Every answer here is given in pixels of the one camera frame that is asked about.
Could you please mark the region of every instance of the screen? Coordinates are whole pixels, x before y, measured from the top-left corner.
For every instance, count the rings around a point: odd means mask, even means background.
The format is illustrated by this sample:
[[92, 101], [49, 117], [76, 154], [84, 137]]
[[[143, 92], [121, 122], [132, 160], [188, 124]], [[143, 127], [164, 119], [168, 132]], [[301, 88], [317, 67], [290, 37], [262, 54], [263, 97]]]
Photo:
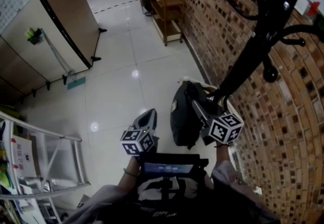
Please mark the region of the screen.
[[193, 165], [144, 163], [146, 173], [190, 173]]

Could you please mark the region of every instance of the black device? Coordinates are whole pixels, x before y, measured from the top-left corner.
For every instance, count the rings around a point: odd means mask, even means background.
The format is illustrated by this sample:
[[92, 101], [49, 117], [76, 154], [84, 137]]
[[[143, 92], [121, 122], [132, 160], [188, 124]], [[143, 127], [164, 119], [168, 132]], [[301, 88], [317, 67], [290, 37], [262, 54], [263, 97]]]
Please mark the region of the black device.
[[139, 156], [141, 175], [157, 177], [191, 177], [208, 165], [198, 154], [165, 154], [142, 152]]

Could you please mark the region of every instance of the mop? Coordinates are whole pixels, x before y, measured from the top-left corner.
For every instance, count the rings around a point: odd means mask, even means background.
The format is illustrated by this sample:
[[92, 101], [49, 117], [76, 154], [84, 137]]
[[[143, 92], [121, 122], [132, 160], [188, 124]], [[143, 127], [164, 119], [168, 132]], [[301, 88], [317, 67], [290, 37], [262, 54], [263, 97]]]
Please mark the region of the mop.
[[67, 84], [67, 89], [70, 90], [72, 88], [75, 88], [79, 85], [85, 84], [86, 83], [86, 77], [82, 77], [77, 79], [75, 76], [75, 72], [71, 69], [71, 67], [67, 64], [67, 62], [63, 59], [63, 57], [60, 55], [60, 53], [57, 51], [57, 49], [54, 47], [50, 39], [47, 37], [43, 29], [40, 29], [42, 32], [42, 35], [44, 36], [44, 39], [50, 46], [55, 58], [58, 60], [58, 62], [61, 64], [62, 68], [67, 74], [67, 77], [72, 79], [70, 83]]

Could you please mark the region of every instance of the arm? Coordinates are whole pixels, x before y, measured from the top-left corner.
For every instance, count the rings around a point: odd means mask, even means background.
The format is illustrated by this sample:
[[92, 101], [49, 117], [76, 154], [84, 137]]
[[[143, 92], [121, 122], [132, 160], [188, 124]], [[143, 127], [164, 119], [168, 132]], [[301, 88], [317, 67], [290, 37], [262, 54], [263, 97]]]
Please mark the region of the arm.
[[227, 145], [220, 146], [216, 149], [216, 165], [219, 165], [223, 161], [230, 161]]
[[137, 176], [140, 172], [140, 165], [135, 157], [132, 157], [128, 163], [125, 173], [121, 177], [118, 186], [129, 193], [136, 184]]

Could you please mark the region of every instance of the wall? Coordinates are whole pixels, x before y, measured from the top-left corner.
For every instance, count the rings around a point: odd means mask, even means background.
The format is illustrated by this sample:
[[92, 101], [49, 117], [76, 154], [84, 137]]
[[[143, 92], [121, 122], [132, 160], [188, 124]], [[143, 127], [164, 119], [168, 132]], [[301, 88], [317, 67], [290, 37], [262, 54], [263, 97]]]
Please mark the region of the wall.
[[[252, 0], [237, 2], [256, 13]], [[220, 84], [255, 23], [224, 0], [188, 0], [185, 14], [185, 34], [212, 83]], [[289, 24], [299, 23], [309, 24], [294, 11]], [[272, 49], [275, 83], [263, 80], [259, 66], [230, 98], [245, 121], [236, 144], [243, 174], [262, 188], [262, 200], [283, 223], [314, 223], [324, 201], [324, 44], [300, 36], [306, 47], [278, 43]]]
[[0, 77], [16, 90], [27, 95], [32, 89], [45, 85], [46, 79], [28, 65], [2, 37], [0, 37], [0, 52]]
[[87, 0], [47, 0], [75, 45], [92, 65], [99, 26]]
[[0, 101], [4, 104], [15, 104], [23, 95], [0, 77]]
[[34, 30], [42, 28], [54, 47], [75, 72], [88, 69], [57, 29], [40, 0], [30, 0], [3, 30], [1, 36], [24, 61], [46, 80], [51, 82], [60, 79], [66, 73], [45, 40], [36, 45], [27, 41], [25, 32], [29, 28]]

